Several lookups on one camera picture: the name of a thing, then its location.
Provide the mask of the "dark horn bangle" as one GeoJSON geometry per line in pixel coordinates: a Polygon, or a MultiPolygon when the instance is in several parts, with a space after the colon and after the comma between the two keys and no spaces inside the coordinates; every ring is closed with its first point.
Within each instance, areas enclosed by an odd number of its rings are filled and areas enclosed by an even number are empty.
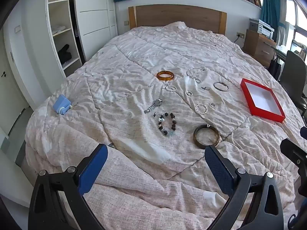
{"type": "Polygon", "coordinates": [[[219,131],[210,124],[198,126],[192,138],[194,144],[200,149],[205,149],[210,145],[217,146],[222,140],[219,131]]]}

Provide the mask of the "silver bangle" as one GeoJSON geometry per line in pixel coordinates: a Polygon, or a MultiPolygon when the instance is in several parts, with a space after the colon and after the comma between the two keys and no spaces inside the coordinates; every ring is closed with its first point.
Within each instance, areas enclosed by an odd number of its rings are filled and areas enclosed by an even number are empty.
{"type": "Polygon", "coordinates": [[[221,92],[228,92],[229,91],[229,86],[223,82],[217,81],[213,83],[213,87],[221,92]]]}

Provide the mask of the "silver watch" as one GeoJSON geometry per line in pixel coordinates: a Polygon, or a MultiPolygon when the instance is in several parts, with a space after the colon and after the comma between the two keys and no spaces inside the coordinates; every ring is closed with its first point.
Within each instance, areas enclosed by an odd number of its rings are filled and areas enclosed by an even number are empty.
{"type": "Polygon", "coordinates": [[[147,114],[147,113],[153,111],[155,108],[160,107],[162,105],[162,102],[163,101],[161,99],[156,99],[155,101],[153,101],[152,105],[149,106],[149,108],[144,110],[144,113],[147,114]]]}

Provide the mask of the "amber bangle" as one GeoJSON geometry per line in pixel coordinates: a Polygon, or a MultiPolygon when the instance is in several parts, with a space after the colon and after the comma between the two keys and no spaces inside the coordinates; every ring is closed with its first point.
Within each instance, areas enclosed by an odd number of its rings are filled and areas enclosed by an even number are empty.
{"type": "Polygon", "coordinates": [[[156,74],[158,80],[170,81],[174,79],[174,74],[171,71],[160,71],[156,74]]]}

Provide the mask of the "red jewelry box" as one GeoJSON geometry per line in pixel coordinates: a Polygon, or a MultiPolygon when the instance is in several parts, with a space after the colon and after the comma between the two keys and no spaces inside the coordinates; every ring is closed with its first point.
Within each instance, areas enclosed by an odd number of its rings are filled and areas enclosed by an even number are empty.
{"type": "Polygon", "coordinates": [[[241,80],[240,86],[251,115],[274,122],[285,120],[286,116],[272,89],[245,78],[241,80]]]}

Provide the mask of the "dark office chair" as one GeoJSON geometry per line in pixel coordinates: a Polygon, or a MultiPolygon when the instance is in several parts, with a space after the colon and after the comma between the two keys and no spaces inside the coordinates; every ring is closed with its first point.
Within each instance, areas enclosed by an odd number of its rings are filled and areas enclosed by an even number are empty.
{"type": "Polygon", "coordinates": [[[287,51],[287,56],[279,83],[287,92],[295,106],[302,111],[301,116],[303,116],[306,112],[306,96],[303,94],[305,82],[305,62],[296,53],[287,51]]]}

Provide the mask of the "blue charger plug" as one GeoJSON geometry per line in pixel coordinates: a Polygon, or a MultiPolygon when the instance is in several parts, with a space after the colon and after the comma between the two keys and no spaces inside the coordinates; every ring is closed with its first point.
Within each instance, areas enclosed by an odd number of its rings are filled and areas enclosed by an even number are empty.
{"type": "Polygon", "coordinates": [[[53,104],[53,109],[57,114],[65,115],[72,108],[72,103],[64,95],[60,95],[53,104]]]}

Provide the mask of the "wooden dresser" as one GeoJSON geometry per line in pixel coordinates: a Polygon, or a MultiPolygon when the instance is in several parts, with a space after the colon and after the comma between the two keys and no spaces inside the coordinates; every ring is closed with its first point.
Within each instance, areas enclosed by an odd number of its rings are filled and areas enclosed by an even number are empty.
{"type": "Polygon", "coordinates": [[[247,29],[243,52],[257,60],[267,69],[274,57],[276,43],[263,34],[247,29]]]}

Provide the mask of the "white printer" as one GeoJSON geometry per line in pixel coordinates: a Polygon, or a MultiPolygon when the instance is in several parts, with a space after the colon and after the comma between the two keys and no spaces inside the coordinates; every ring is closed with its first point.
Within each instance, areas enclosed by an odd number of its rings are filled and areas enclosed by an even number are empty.
{"type": "Polygon", "coordinates": [[[260,19],[249,19],[249,30],[262,34],[269,39],[273,39],[275,31],[269,24],[260,19]]]}

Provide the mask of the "teal curtain right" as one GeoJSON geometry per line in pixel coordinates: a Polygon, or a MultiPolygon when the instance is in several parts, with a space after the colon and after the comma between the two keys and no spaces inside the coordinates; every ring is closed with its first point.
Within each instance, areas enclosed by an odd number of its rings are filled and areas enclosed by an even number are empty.
{"type": "Polygon", "coordinates": [[[260,20],[274,29],[272,36],[276,41],[281,18],[281,0],[263,0],[260,20]]]}

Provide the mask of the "wooden headboard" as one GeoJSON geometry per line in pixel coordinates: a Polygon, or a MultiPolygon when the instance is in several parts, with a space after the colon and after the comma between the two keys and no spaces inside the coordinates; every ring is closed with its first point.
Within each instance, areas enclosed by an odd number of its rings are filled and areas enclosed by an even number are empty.
{"type": "Polygon", "coordinates": [[[225,34],[227,13],[189,5],[157,4],[128,8],[130,28],[183,22],[189,28],[225,34]]]}

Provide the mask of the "white wardrobe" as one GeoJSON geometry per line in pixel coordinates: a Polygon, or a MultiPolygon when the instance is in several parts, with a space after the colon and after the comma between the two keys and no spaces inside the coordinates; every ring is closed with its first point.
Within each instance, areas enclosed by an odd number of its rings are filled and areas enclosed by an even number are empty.
{"type": "Polygon", "coordinates": [[[4,27],[7,58],[31,108],[58,90],[118,31],[114,0],[19,0],[4,27]],[[57,52],[69,44],[72,58],[57,52]]]}

